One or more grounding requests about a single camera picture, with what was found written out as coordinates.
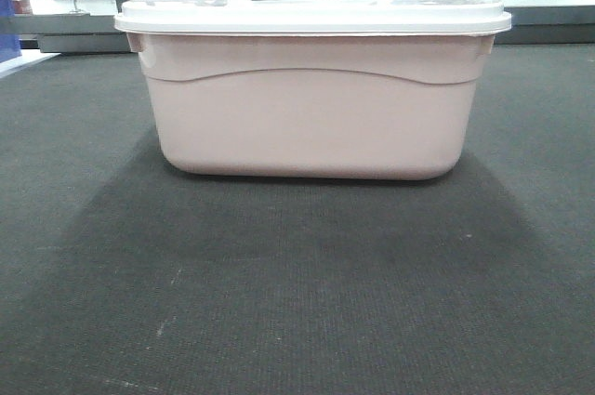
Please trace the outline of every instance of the pink plastic bin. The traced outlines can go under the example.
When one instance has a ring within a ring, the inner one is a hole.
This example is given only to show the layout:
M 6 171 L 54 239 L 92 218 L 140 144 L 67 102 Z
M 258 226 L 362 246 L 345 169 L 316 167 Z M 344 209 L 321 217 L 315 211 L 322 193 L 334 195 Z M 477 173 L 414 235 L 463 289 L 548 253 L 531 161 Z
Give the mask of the pink plastic bin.
M 201 174 L 425 179 L 460 157 L 498 0 L 131 0 L 162 151 Z

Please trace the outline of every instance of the dark gray carpet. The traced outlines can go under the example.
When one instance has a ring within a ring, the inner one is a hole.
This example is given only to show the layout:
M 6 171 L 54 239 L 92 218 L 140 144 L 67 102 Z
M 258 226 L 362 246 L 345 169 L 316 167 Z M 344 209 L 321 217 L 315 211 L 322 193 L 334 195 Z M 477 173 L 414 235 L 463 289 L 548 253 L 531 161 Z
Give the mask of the dark gray carpet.
M 595 46 L 498 46 L 430 182 L 190 176 L 133 55 L 0 81 L 0 393 L 595 393 Z

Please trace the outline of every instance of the storage bin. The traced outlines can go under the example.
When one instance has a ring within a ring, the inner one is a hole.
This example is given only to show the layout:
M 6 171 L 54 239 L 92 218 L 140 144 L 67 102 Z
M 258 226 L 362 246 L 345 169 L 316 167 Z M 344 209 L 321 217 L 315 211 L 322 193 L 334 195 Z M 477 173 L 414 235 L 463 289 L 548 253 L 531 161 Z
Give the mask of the storage bin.
M 0 0 L 0 16 L 15 15 L 12 0 Z M 0 34 L 0 62 L 20 56 L 20 39 L 15 34 Z
M 457 162 L 499 0 L 131 0 L 163 154 L 193 173 L 434 178 Z

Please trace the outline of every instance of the blue container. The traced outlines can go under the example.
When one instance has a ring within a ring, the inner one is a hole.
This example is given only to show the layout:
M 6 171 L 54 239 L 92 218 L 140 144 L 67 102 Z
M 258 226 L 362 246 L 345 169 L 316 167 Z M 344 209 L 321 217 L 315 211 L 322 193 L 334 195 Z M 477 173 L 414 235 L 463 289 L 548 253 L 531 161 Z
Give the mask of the blue container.
M 15 15 L 12 0 L 0 0 L 0 17 Z M 20 56 L 20 40 L 15 34 L 0 34 L 0 62 Z

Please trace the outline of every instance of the bin lid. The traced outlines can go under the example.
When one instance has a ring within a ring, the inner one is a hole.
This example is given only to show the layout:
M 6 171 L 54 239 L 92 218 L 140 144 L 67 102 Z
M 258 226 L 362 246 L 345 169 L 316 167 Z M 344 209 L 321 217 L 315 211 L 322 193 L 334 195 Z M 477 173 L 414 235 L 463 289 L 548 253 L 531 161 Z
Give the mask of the bin lid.
M 487 35 L 510 29 L 500 0 L 129 0 L 130 33 Z

